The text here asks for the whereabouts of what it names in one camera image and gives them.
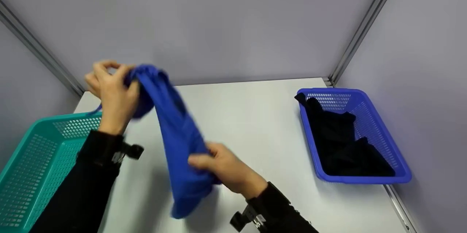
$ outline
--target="teal basket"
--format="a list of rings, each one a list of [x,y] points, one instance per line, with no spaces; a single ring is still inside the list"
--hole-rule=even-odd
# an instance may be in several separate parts
[[[28,232],[75,165],[101,113],[59,115],[35,122],[0,175],[0,232]]]

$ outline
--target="table surface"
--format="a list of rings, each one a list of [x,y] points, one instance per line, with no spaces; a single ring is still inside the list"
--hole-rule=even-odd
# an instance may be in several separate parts
[[[321,78],[177,89],[205,139],[226,144],[272,181],[320,233],[405,233],[383,186],[328,183],[316,177],[294,96],[300,88],[317,87],[326,87]],[[75,113],[91,111],[99,102],[86,92]],[[101,232],[236,232],[230,218],[246,203],[224,186],[217,186],[188,218],[170,217],[173,200],[155,110],[129,124],[127,142],[145,151],[138,161],[123,161]],[[258,231],[250,223],[242,232]]]

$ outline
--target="hand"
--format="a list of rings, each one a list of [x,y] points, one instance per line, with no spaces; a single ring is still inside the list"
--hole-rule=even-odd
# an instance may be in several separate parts
[[[134,65],[119,64],[112,60],[94,63],[93,71],[86,74],[89,91],[100,98],[102,119],[99,131],[112,135],[122,134],[135,113],[139,98],[139,83],[134,80],[127,88],[123,84],[125,76]],[[108,68],[117,69],[115,74]]]
[[[192,154],[188,163],[194,168],[214,173],[232,192],[246,199],[259,196],[267,187],[267,181],[238,159],[225,145],[206,143],[209,154]]]

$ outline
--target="blue cloth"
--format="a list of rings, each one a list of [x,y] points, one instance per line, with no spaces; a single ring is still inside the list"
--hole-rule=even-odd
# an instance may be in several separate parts
[[[165,156],[169,167],[174,205],[172,217],[188,216],[209,195],[212,185],[220,183],[215,175],[188,165],[191,153],[208,153],[203,137],[187,112],[182,98],[165,72],[153,65],[139,65],[125,78],[125,85],[141,83],[140,100],[133,118],[141,118],[153,107],[159,118]]]

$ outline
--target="white wall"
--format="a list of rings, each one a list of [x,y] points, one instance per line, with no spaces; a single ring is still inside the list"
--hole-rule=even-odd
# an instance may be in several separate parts
[[[192,84],[327,76],[372,0],[7,2],[76,78],[113,58]]]
[[[338,86],[360,88],[413,172],[422,233],[466,231],[467,0],[388,0]]]
[[[0,170],[30,125],[72,113],[78,98],[0,22]]]

